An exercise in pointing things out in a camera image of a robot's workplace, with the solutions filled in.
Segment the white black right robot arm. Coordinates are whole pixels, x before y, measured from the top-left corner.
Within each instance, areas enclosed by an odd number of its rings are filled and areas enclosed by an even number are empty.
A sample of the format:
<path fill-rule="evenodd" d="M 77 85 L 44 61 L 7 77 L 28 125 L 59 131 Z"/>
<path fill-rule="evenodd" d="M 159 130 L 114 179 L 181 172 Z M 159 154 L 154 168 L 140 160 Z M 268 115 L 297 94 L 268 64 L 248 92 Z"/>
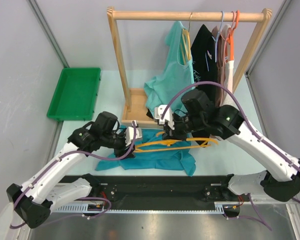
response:
<path fill-rule="evenodd" d="M 174 117 L 167 105 L 154 111 L 165 131 L 164 139 L 184 141 L 189 133 L 213 135 L 240 147 L 265 168 L 254 174 L 229 174 L 220 188 L 225 200 L 232 201 L 242 194 L 266 194 L 287 202 L 300 192 L 300 158 L 273 144 L 236 107 L 217 107 L 205 92 L 196 88 L 186 92 L 181 102 L 186 108 L 184 116 Z"/>

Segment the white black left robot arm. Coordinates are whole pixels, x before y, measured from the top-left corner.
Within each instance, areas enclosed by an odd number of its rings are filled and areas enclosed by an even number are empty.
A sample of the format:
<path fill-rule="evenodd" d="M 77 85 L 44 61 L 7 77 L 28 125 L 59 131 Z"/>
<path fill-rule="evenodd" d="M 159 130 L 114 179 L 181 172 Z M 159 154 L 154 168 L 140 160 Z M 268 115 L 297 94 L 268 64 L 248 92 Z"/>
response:
<path fill-rule="evenodd" d="M 93 152 L 101 147 L 113 149 L 119 161 L 130 156 L 139 136 L 138 123 L 133 120 L 125 129 L 114 129 L 118 118 L 107 111 L 98 114 L 96 120 L 75 129 L 62 149 L 38 173 L 21 185 L 12 183 L 6 193 L 13 204 L 12 219 L 22 220 L 20 225 L 11 224 L 16 230 L 24 225 L 35 229 L 42 225 L 53 210 L 78 199 L 95 200 L 100 196 L 99 182 L 85 174 L 68 187 L 55 191 L 54 187 L 76 164 L 87 157 L 96 158 Z"/>

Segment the yellow plastic hanger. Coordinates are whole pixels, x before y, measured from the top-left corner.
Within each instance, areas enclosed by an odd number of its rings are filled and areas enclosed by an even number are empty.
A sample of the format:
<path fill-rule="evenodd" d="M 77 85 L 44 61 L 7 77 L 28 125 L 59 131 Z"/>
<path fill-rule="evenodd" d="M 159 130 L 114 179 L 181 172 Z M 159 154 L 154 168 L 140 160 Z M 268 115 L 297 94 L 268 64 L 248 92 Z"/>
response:
<path fill-rule="evenodd" d="M 181 151 L 197 148 L 207 148 L 211 145 L 218 145 L 219 142 L 215 138 L 210 137 L 186 137 L 185 140 L 163 139 L 164 131 L 156 131 L 147 129 L 140 140 L 135 145 L 135 153 L 156 153 L 167 151 Z"/>

